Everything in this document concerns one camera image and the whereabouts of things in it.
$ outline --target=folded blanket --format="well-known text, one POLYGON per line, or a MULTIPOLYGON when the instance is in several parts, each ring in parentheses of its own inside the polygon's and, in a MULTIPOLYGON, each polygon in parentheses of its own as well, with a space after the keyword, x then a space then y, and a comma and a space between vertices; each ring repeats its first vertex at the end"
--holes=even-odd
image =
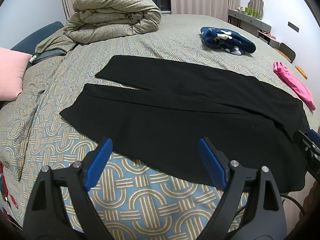
POLYGON ((77 43, 148 33, 161 21, 161 11, 152 0, 75 0, 73 9, 76 13, 64 28, 38 44, 36 53, 68 52, 77 43))
POLYGON ((295 75, 293 75, 286 66, 281 62, 275 62, 273 64, 273 72, 276 73, 283 82, 291 87, 294 92, 296 92, 310 110, 316 109, 310 90, 306 88, 306 86, 295 75))
POLYGON ((232 30, 202 27, 201 33, 204 43, 210 48, 220 48, 235 55, 253 53, 256 50, 256 45, 252 41, 232 30))

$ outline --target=bedsheet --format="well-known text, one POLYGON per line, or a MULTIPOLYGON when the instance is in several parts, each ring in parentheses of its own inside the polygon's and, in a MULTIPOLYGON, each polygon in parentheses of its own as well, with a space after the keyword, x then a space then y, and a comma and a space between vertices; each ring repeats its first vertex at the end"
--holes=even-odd
MULTIPOLYGON (((40 62, 26 71, 19 98, 0 110, 0 161, 6 166, 9 192, 19 206, 13 208, 14 215, 21 225, 41 167, 68 167, 97 146, 63 120, 59 112, 73 104, 86 83, 124 87, 94 78, 113 55, 156 57, 228 69, 255 76, 297 97, 273 73, 273 63, 281 61, 300 78, 289 62, 258 38, 209 16, 163 15, 157 31, 78 45, 65 57, 40 62), (203 26, 235 30, 253 41, 257 49, 242 56, 210 49, 201 41, 199 30, 203 26)), ((310 89, 308 81, 302 76, 300 80, 310 89)), ((319 98, 310 91, 318 108, 319 98)), ((317 130, 319 112, 311 112, 305 104, 304 110, 310 127, 317 130)), ((71 224, 81 230, 67 189, 62 192, 71 224)), ((111 155, 98 184, 89 192, 114 238, 126 240, 196 239, 222 194, 214 187, 154 171, 121 153, 111 155)), ((243 194, 239 206, 245 202, 243 194)), ((239 218, 230 230, 238 224, 239 218)))

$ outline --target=black pants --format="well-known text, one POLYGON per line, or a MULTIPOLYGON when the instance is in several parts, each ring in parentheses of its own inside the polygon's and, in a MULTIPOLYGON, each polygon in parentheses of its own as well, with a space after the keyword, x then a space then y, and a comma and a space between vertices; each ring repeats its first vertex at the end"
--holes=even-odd
POLYGON ((230 160, 270 167, 280 192, 304 187, 306 162, 292 142, 309 131, 302 102, 232 71, 170 60, 114 56, 96 74, 144 90, 86 84, 60 114, 78 131, 167 174, 214 186, 197 153, 207 136, 230 160))

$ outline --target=pillow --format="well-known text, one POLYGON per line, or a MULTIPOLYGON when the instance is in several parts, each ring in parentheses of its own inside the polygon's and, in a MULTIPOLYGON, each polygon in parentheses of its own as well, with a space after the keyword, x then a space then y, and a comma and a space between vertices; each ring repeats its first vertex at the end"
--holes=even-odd
POLYGON ((33 55, 35 53, 36 46, 48 38, 51 34, 55 33, 57 30, 63 28, 63 24, 61 22, 51 23, 34 33, 30 34, 28 37, 24 38, 17 45, 15 45, 11 50, 16 50, 24 53, 28 53, 33 55))
POLYGON ((47 58, 56 57, 66 55, 67 53, 63 49, 52 49, 42 53, 35 54, 31 59, 30 62, 34 65, 37 64, 47 58))
POLYGON ((22 79, 32 55, 0 48, 0 101, 13 101, 22 92, 22 79))

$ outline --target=navy blue blanket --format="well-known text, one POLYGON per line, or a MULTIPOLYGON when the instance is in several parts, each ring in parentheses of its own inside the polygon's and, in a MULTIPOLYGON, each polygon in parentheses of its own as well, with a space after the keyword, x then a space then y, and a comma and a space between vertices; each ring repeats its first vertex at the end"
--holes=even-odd
POLYGON ((253 53, 256 50, 256 45, 252 41, 232 30, 202 27, 201 33, 204 43, 210 48, 220 48, 235 55, 253 53))

